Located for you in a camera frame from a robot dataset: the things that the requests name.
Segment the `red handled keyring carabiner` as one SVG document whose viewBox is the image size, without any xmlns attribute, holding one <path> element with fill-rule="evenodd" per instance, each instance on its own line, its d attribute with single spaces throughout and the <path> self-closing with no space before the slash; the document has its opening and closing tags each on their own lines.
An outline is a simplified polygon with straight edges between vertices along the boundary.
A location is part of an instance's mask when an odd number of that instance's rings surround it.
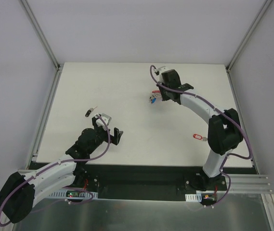
<svg viewBox="0 0 274 231">
<path fill-rule="evenodd" d="M 149 97 L 149 102 L 154 104 L 156 101 L 162 101 L 162 96 L 160 90 L 153 90 L 151 96 Z"/>
</svg>

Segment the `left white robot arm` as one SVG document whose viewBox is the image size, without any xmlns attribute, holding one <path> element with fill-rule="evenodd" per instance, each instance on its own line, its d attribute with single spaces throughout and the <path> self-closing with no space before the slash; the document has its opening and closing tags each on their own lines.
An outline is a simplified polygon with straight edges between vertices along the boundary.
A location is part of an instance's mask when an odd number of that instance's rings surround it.
<svg viewBox="0 0 274 231">
<path fill-rule="evenodd" d="M 0 227 L 23 220 L 41 200 L 60 188 L 84 183 L 85 165 L 92 161 L 91 154 L 106 142 L 118 145 L 123 131 L 108 128 L 111 118 L 96 114 L 92 128 L 84 129 L 63 156 L 35 171 L 11 174 L 0 190 Z"/>
</svg>

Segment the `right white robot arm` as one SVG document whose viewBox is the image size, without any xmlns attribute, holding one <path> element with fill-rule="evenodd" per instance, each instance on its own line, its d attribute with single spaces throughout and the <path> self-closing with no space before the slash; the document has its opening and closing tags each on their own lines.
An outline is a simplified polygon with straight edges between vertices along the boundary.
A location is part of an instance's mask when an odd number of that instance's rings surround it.
<svg viewBox="0 0 274 231">
<path fill-rule="evenodd" d="M 163 101 L 172 100 L 189 108 L 208 125 L 207 142 L 210 152 L 201 172 L 189 181 L 192 188 L 200 191 L 212 189 L 219 180 L 221 169 L 227 155 L 243 140 L 238 113 L 235 109 L 220 110 L 210 103 L 188 83 L 182 84 L 179 74 L 174 69 L 161 67 L 150 71 L 159 77 L 158 88 Z"/>
</svg>

